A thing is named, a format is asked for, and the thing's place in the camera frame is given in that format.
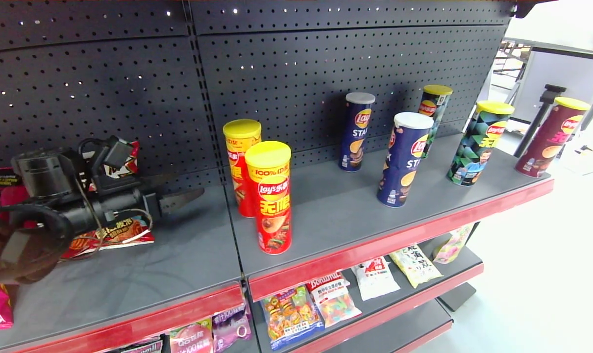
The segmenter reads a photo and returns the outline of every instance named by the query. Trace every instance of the gray lid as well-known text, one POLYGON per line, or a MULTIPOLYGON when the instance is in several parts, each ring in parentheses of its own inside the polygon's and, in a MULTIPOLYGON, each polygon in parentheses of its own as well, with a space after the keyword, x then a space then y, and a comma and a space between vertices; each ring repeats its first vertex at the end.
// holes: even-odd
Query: gray lid
POLYGON ((351 92, 346 95, 345 99, 347 102, 356 104, 373 104, 375 102, 375 96, 364 92, 351 92))
POLYGON ((415 112, 403 112, 395 115, 395 126, 409 127, 410 129, 429 129, 434 120, 427 115, 415 112))

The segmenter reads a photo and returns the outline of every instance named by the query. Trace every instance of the store shelf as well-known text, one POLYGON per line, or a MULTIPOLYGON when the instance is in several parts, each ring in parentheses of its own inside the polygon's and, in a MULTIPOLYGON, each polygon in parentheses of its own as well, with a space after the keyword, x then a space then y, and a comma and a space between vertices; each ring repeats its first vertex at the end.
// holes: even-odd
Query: store shelf
POLYGON ((0 352, 115 349, 242 303, 222 187, 207 188, 153 234, 154 244, 103 250, 21 286, 0 352))
MULTIPOLYGON (((434 246, 438 245, 441 241, 443 240, 431 241, 422 244, 420 247, 424 250, 425 254, 431 254, 434 246)), ((362 333, 380 326, 383 322, 388 322, 417 306, 435 299, 439 295, 446 293, 483 272, 482 260, 468 248, 464 248, 453 263, 436 264, 436 267, 443 274, 443 277, 420 284, 415 289, 411 286, 403 272, 391 262, 391 272, 401 289, 365 302, 361 300, 357 280, 353 272, 351 270, 343 271, 346 279, 351 283, 349 292, 353 298, 353 302, 362 311, 362 315, 332 326, 325 331, 313 335, 308 340, 297 342, 278 352, 310 353, 326 351, 348 339, 357 337, 362 333)), ((268 326, 259 303, 252 305, 252 314, 261 350, 263 353, 271 353, 270 339, 267 335, 268 326)))
POLYGON ((460 135, 436 139, 402 208, 388 208, 375 198, 385 151, 365 154, 362 170, 354 174, 342 172, 334 161, 292 170, 293 240, 281 255, 259 250, 254 221, 238 215, 228 192, 253 300, 426 241, 553 189, 549 176, 519 174, 516 159, 499 150, 475 186, 454 185, 445 174, 459 141, 460 135))
POLYGON ((453 319, 431 300, 372 330, 342 342, 326 353, 411 352, 451 328, 453 319))

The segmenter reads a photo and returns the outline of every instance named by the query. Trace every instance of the potato chip image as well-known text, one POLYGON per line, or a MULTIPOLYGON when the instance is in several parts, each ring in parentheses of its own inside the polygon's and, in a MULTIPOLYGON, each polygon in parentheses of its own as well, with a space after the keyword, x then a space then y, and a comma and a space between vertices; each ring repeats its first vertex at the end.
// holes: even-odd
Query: potato chip image
POLYGON ((561 146, 550 146, 543 150, 543 157, 552 158, 560 152, 561 146))
POLYGON ((348 149, 350 149, 353 153, 357 153, 362 147, 362 143, 364 143, 364 139, 353 141, 351 145, 349 145, 348 149))
POLYGON ((412 181, 414 181, 415 176, 416 170, 413 170, 412 172, 405 174, 403 178, 401 178, 401 186, 408 187, 412 183, 412 181))

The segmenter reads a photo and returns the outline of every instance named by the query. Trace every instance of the white snack bag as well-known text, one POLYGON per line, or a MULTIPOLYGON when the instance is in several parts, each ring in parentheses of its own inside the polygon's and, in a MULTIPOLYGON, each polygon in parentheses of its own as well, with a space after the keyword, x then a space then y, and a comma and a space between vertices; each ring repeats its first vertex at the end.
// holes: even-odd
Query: white snack bag
POLYGON ((351 270, 357 277, 362 300, 377 298, 401 289, 383 256, 357 264, 351 270))

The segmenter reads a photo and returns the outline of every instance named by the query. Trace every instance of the blue lay's stax can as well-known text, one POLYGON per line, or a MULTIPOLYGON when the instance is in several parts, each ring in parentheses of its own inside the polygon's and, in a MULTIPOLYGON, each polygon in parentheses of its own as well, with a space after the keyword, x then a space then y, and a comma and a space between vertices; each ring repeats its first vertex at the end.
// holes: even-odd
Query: blue lay's stax can
POLYGON ((390 135, 384 172, 377 191, 377 199, 384 205, 401 207, 406 203, 433 124, 429 116, 419 113, 395 115, 395 127, 390 135))
POLYGON ((338 166, 347 172, 357 172, 364 157, 364 139, 371 119, 371 104, 375 96, 352 92, 346 95, 346 128, 341 143, 338 166))

